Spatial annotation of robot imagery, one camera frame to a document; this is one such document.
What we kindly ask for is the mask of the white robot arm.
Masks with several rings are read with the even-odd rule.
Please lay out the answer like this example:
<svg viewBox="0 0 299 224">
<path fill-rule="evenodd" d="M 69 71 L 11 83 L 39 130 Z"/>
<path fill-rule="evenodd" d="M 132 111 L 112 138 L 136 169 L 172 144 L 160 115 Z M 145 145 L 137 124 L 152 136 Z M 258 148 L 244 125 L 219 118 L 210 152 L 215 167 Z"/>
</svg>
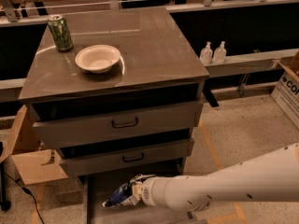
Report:
<svg viewBox="0 0 299 224">
<path fill-rule="evenodd" d="M 209 175 L 152 177 L 133 186 L 133 195 L 147 206 L 176 211 L 210 202 L 298 202 L 299 144 Z"/>
</svg>

